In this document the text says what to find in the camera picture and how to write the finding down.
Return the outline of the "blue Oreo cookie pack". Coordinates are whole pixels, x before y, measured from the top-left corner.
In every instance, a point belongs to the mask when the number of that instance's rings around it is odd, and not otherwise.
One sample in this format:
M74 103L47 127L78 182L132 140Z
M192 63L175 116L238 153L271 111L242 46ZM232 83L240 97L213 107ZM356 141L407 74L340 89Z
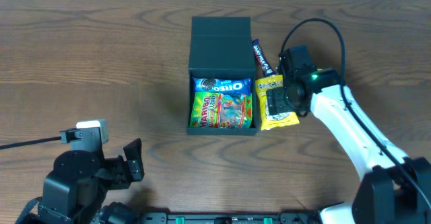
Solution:
M193 78L195 92L251 94L252 79Z

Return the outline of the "black gift box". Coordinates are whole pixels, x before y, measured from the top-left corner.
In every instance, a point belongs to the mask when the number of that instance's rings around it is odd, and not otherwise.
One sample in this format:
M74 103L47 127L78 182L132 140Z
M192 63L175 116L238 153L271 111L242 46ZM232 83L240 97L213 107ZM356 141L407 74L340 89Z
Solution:
M194 77L251 79L253 116L248 128L220 129L187 126L186 133L188 135L255 135L260 127L259 103L255 89L256 72L249 17L192 17L187 116L191 116L195 98Z

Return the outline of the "Haribo gummy candy bag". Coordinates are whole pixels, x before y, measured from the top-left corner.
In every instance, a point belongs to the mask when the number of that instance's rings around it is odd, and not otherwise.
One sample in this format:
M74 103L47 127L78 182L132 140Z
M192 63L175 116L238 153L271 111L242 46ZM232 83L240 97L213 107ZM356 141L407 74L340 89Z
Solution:
M249 128L253 119L251 96L197 92L189 126L195 128Z

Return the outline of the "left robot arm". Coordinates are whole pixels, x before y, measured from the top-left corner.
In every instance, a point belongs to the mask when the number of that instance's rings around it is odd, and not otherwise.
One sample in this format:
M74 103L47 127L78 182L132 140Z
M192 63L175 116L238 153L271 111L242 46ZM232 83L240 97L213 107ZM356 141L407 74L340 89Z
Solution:
M103 150L70 150L58 156L53 170L44 179L42 196L30 200L16 223L133 223L132 214L114 214L123 206L114 203L104 211L102 204L110 190L128 189L145 175L141 139L135 139L123 151L126 157L106 159Z

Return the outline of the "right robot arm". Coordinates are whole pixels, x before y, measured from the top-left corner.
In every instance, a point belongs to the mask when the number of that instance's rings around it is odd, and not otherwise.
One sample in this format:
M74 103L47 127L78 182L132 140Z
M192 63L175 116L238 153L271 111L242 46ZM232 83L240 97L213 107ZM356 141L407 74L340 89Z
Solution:
M430 163L411 159L367 117L335 69L321 69L304 46L283 51L283 85L267 92L271 115L312 114L337 139L360 178L351 202L319 211L321 223L429 223Z

